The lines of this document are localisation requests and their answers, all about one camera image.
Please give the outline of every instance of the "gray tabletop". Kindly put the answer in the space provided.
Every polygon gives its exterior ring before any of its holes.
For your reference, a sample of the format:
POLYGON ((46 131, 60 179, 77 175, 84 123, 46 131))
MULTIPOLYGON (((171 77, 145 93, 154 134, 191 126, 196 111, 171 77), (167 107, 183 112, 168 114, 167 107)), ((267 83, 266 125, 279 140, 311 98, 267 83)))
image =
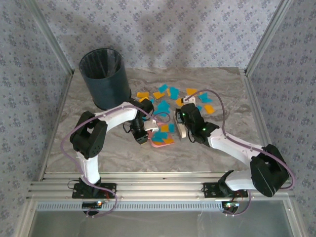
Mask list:
MULTIPOLYGON (((211 88, 221 96, 226 110, 226 130, 248 142, 259 144, 259 137, 246 98, 238 68, 169 68, 169 69, 126 69, 132 97, 139 91, 153 92, 167 84, 180 89, 180 96, 186 95, 186 88, 211 88)), ((208 115, 202 110, 206 121, 222 124, 222 110, 219 101, 212 94, 211 105, 215 112, 208 115)), ((176 103, 168 96, 155 100, 156 106, 165 99, 175 109, 176 103)), ((197 105, 204 105, 197 98, 197 105)), ((75 165, 60 151, 60 142, 85 111, 100 112, 78 70, 72 79, 59 126, 49 154, 46 173, 77 172, 75 165)), ((99 154, 100 172, 170 172, 170 171, 213 171, 225 172, 230 169, 242 170, 246 166, 224 152, 208 148, 188 139, 180 140, 172 134, 175 144, 154 148, 150 143, 139 145, 132 134, 126 134, 122 125, 113 128, 105 138, 99 154)), ((67 142, 65 150, 76 157, 72 144, 67 142)))

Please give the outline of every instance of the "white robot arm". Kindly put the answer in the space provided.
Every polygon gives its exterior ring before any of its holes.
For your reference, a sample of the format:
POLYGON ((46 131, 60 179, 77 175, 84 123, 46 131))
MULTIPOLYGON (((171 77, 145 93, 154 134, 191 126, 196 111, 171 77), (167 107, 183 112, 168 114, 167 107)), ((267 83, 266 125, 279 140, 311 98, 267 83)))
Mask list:
MULTIPOLYGON (((143 109, 147 113, 154 109, 149 100, 145 99, 140 103, 131 99, 129 102, 124 102, 120 106, 106 112, 96 114, 84 112, 80 117, 77 126, 92 117, 109 114, 87 123, 70 137, 70 141, 80 160, 81 168, 84 171, 84 176, 91 184, 97 185, 101 182, 98 171, 98 154, 103 148, 106 132, 123 122, 130 121, 130 131, 135 140, 139 144, 143 144, 148 139, 148 130, 158 130, 154 120, 143 121, 145 114, 136 107, 143 109)), ((227 139, 228 134, 225 136, 219 126, 205 122, 194 103, 185 104, 182 108, 176 109, 175 117, 178 125, 181 124, 182 128, 187 129, 188 135, 191 134, 194 142, 224 151, 248 166, 248 169, 245 171, 231 170, 219 180, 219 188, 223 192, 224 197, 233 194, 237 190, 253 189, 257 189, 262 194, 272 197, 288 179, 289 175, 283 166, 261 152, 252 149, 263 149, 284 161, 275 146, 261 147, 229 135, 235 141, 247 144, 250 149, 237 145, 227 139)))
POLYGON ((138 143, 143 144, 148 139, 147 131, 159 130, 155 120, 143 121, 144 114, 139 112, 136 108, 129 108, 129 106, 137 106, 148 112, 153 109, 152 103, 149 100, 146 100, 142 104, 131 99, 129 102, 123 102, 118 107, 105 112, 95 114, 85 112, 82 114, 78 124, 91 117, 104 116, 88 123, 70 137, 70 141, 77 152, 77 158, 79 159, 84 176, 91 184, 96 184, 100 180, 98 154, 103 148, 106 132, 121 123, 131 121, 131 132, 133 133, 135 140, 138 143))

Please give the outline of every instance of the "purple cable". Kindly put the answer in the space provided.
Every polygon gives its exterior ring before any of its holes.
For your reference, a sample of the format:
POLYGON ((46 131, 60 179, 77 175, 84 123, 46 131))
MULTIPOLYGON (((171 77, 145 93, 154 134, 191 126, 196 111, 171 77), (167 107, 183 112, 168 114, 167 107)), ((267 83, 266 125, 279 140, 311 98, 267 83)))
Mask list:
POLYGON ((84 177, 84 171, 82 170, 82 168, 81 168, 79 162, 65 151, 65 149, 64 149, 64 144, 65 144, 66 140, 69 139, 69 137, 70 137, 73 133, 75 133, 79 128, 81 128, 82 126, 86 125, 87 123, 89 123, 89 122, 91 122, 91 121, 93 121, 93 120, 95 120, 95 119, 104 117, 104 116, 106 116, 106 115, 110 115, 110 114, 113 113, 113 112, 116 112, 116 111, 119 111, 119 110, 123 110, 123 109, 137 109, 137 110, 143 112, 144 114, 146 114, 147 116, 149 116, 150 118, 156 120, 157 122, 161 122, 161 123, 167 123, 167 122, 169 122, 169 121, 171 120, 170 115, 169 115, 168 113, 166 113, 166 112, 160 112, 160 113, 156 114, 155 116, 152 116, 152 115, 148 114, 147 112, 145 112, 144 110, 142 110, 141 108, 138 108, 138 107, 133 106, 133 105, 121 106, 121 107, 112 109, 112 110, 110 110, 110 111, 108 111, 108 112, 105 112, 104 114, 101 114, 101 115, 92 117, 92 118, 90 118, 90 119, 84 121, 83 123, 79 124, 79 125, 78 125, 77 127, 75 127, 71 132, 69 132, 69 133, 64 137, 64 139, 62 140, 62 142, 60 143, 60 150, 62 151, 62 153, 63 153, 66 157, 68 157, 72 162, 75 163, 77 169, 78 169, 78 170, 80 171, 80 173, 82 174, 82 179, 85 181, 85 183, 88 184, 88 185, 90 185, 91 187, 96 188, 96 189, 100 189, 100 190, 107 191, 107 192, 113 194, 113 196, 114 196, 114 198, 115 198, 115 203, 114 203, 114 206, 111 208, 111 210, 109 210, 109 211, 107 211, 107 212, 105 212, 105 213, 102 213, 102 214, 98 214, 98 215, 95 216, 95 217, 101 217, 101 216, 105 216, 105 215, 107 215, 107 214, 112 213, 112 212, 115 210, 115 208, 116 208, 116 206, 117 206, 117 204, 118 204, 118 197, 117 197, 116 193, 114 193, 114 192, 113 192, 112 190, 110 190, 110 189, 102 188, 102 187, 96 186, 96 185, 94 185, 94 184, 91 184, 91 183, 84 177), (156 117, 157 117, 158 115, 160 115, 160 114, 167 114, 168 120, 167 120, 167 121, 162 121, 162 120, 157 119, 156 117))
POLYGON ((257 151, 257 152, 261 152, 261 153, 265 154, 266 156, 269 156, 270 158, 274 159, 274 160, 275 160, 276 162, 278 162, 279 164, 281 164, 281 165, 287 170, 287 172, 290 174, 290 176, 291 176, 291 178, 292 178, 292 183, 291 183, 288 187, 280 188, 280 189, 287 190, 287 189, 293 188, 294 185, 295 185, 295 181, 296 181, 296 180, 295 180, 295 175, 294 175, 293 171, 292 171, 283 161, 281 161, 279 158, 277 158, 276 156, 274 156, 274 155, 272 155, 272 154, 270 154, 270 153, 268 153, 268 152, 266 152, 266 151, 263 151, 263 150, 261 150, 261 149, 258 149, 258 148, 255 148, 255 147, 251 147, 251 146, 248 146, 248 145, 243 144, 243 143, 241 143, 241 142, 238 142, 238 141, 234 140, 233 138, 229 137, 229 136, 226 134, 226 131, 225 131, 225 109, 224 109, 223 101, 222 101, 221 97, 219 96, 219 94, 217 94, 217 93, 216 93, 215 91, 213 91, 213 90, 204 89, 204 90, 199 90, 199 91, 195 92, 194 94, 192 94, 191 96, 189 96, 189 97, 186 98, 185 100, 187 101, 187 100, 189 100, 191 97, 195 96, 196 94, 201 93, 201 92, 205 92, 205 91, 211 92, 211 93, 213 93, 214 95, 216 95, 217 98, 218 98, 218 100, 219 100, 219 102, 221 103, 222 110, 223 110, 223 124, 222 124, 222 130, 223 130, 224 136, 225 136, 228 140, 234 142, 234 143, 237 144, 237 145, 240 145, 240 146, 245 147, 245 148, 248 148, 248 149, 253 149, 254 151, 257 151))
POLYGON ((228 213, 228 214, 233 215, 233 216, 240 216, 241 214, 244 214, 246 212, 246 210, 248 210, 250 203, 251 203, 251 191, 250 190, 248 190, 248 196, 249 196, 249 201, 247 203, 247 206, 240 213, 234 214, 234 213, 232 213, 230 211, 226 211, 226 210, 224 210, 223 212, 228 213))

